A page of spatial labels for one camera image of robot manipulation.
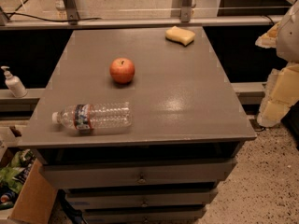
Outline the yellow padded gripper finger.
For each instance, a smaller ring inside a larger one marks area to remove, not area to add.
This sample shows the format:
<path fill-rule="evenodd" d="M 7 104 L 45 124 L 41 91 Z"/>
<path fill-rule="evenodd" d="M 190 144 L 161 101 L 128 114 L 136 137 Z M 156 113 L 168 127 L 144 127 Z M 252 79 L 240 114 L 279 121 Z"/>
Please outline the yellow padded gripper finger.
<path fill-rule="evenodd" d="M 257 122 L 263 127 L 273 127 L 299 101 L 299 64 L 288 63 L 281 70 L 273 69 L 264 92 Z"/>
<path fill-rule="evenodd" d="M 276 39 L 278 36 L 278 27 L 279 22 L 273 25 L 266 33 L 259 36 L 255 41 L 255 45 L 264 48 L 264 49 L 271 49 L 276 47 Z"/>

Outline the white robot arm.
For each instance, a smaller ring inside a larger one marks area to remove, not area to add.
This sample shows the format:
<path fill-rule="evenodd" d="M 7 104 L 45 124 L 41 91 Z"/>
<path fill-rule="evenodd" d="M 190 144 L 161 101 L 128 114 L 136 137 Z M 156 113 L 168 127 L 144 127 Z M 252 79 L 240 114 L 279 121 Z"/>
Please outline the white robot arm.
<path fill-rule="evenodd" d="M 280 22 L 258 37 L 255 45 L 275 48 L 277 56 L 287 62 L 280 71 L 273 69 L 268 76 L 257 117 L 260 126 L 273 127 L 299 101 L 299 0 Z"/>

